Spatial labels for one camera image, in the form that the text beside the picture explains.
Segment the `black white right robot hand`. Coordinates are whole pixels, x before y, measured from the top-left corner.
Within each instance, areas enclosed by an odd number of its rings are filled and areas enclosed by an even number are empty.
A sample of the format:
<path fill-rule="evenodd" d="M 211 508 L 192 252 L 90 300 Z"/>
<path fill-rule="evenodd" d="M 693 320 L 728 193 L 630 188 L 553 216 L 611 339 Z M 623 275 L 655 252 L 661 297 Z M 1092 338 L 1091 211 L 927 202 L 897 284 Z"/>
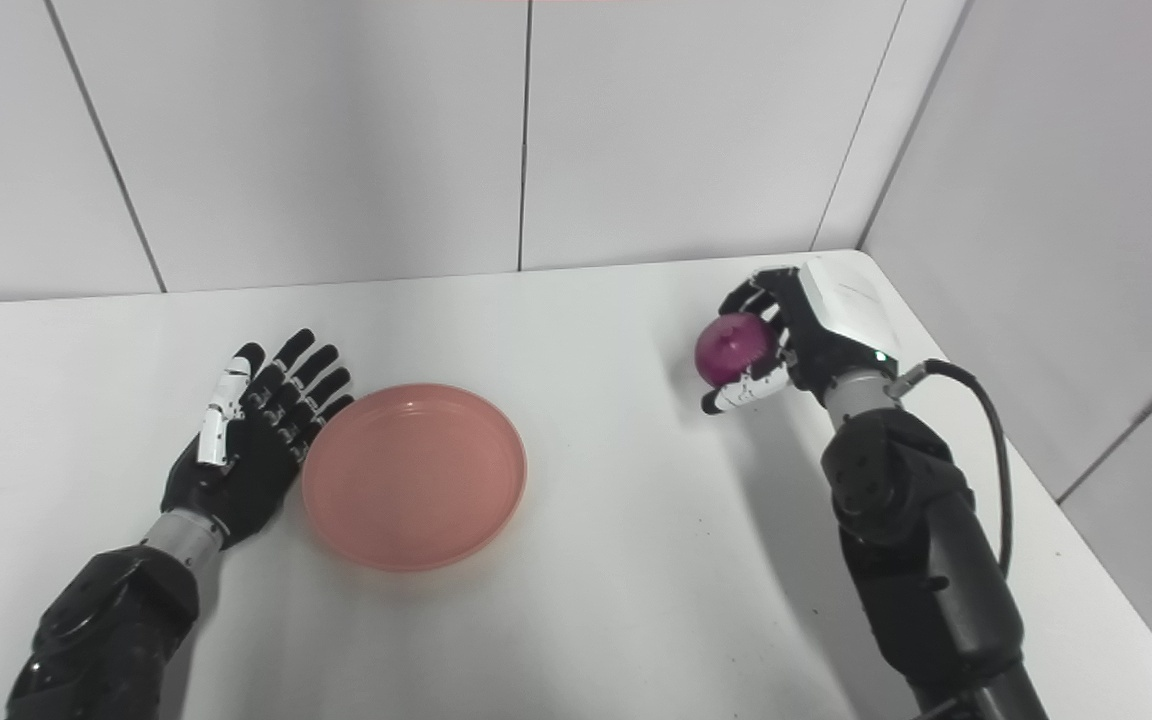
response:
<path fill-rule="evenodd" d="M 899 404 L 896 342 L 882 302 L 865 279 L 846 279 L 823 259 L 750 274 L 718 314 L 758 314 L 771 327 L 771 351 L 735 381 L 702 397 L 704 414 L 728 414 L 787 388 L 808 392 L 836 427 L 879 407 Z"/>

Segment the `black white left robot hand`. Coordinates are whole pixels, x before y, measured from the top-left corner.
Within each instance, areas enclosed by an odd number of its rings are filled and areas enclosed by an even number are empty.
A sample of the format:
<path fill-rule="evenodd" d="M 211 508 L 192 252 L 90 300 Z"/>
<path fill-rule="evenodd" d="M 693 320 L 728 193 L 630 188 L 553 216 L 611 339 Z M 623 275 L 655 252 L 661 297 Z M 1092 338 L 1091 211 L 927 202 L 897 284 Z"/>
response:
<path fill-rule="evenodd" d="M 195 437 L 166 477 L 161 511 L 188 511 L 229 548 L 282 507 L 317 437 L 353 404 L 339 348 L 310 328 L 273 356 L 248 342 L 212 388 Z"/>

